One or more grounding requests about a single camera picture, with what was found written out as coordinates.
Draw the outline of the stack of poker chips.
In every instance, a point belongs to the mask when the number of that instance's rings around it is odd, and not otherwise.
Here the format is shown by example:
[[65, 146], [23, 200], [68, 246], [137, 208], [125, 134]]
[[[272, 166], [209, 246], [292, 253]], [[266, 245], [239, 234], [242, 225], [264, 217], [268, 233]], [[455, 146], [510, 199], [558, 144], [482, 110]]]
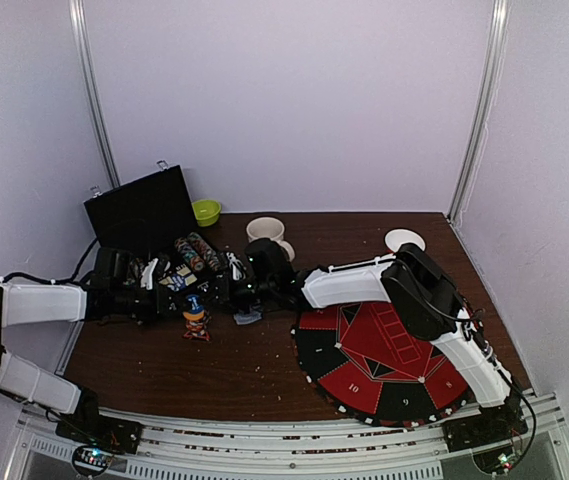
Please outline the stack of poker chips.
[[209, 321], [209, 314], [206, 310], [201, 310], [197, 313], [191, 313], [190, 311], [184, 311], [183, 317], [185, 319], [185, 328], [187, 329], [188, 325], [192, 326], [206, 326], [208, 325]]

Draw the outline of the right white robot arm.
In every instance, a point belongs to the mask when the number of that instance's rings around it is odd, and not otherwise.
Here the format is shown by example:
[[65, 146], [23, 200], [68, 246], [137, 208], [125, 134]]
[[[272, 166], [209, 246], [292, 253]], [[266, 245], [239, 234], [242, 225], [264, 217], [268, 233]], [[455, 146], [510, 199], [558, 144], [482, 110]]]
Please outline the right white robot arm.
[[301, 271], [268, 239], [245, 254], [251, 275], [223, 280], [221, 301], [247, 316], [268, 304], [297, 312], [300, 365], [341, 407], [366, 422], [423, 423], [474, 399], [483, 440], [514, 426], [521, 393], [484, 337], [481, 312], [417, 244]]

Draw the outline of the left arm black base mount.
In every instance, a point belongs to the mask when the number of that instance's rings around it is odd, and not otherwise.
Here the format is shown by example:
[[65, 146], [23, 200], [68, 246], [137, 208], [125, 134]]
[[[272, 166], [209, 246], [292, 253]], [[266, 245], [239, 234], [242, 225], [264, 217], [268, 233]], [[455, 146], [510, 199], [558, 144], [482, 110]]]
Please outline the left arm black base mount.
[[92, 420], [59, 414], [57, 436], [116, 454], [136, 454], [143, 426], [139, 422], [97, 414]]

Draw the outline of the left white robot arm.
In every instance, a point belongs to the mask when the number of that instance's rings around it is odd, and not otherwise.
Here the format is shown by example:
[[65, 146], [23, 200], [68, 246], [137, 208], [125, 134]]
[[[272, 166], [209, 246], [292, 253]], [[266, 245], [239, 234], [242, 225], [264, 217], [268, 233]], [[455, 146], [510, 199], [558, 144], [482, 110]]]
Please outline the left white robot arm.
[[176, 318], [180, 301], [156, 277], [164, 262], [134, 266], [130, 252], [100, 248], [87, 278], [43, 280], [16, 272], [0, 279], [0, 392], [52, 410], [87, 444], [101, 442], [108, 424], [95, 393], [8, 352], [2, 333], [10, 326], [102, 321], [125, 316], [146, 324]]

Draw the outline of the blue small blind button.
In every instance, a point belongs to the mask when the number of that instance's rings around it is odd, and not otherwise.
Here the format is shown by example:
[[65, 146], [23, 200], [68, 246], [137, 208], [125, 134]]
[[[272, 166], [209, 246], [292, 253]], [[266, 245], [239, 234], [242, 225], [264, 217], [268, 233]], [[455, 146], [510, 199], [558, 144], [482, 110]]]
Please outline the blue small blind button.
[[200, 299], [198, 295], [195, 294], [188, 295], [187, 301], [189, 302], [189, 311], [191, 313], [197, 313], [202, 310], [202, 306], [200, 304]]

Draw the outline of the blue playing card deck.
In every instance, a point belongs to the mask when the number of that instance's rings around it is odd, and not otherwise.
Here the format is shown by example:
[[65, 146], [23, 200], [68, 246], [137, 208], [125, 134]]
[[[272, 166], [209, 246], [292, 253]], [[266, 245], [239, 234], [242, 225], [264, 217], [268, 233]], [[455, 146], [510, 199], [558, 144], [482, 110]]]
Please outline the blue playing card deck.
[[238, 326], [247, 326], [262, 320], [263, 312], [261, 310], [238, 311], [233, 314], [233, 319]]

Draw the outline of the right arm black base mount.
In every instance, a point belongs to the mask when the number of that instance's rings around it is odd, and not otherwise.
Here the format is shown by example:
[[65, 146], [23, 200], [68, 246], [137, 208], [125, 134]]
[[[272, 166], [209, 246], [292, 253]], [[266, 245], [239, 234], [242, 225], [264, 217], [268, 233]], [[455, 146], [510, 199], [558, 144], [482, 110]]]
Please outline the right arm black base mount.
[[443, 426], [444, 439], [450, 452], [482, 447], [509, 440], [513, 433], [528, 432], [528, 425], [520, 408], [480, 408], [475, 416], [447, 420]]

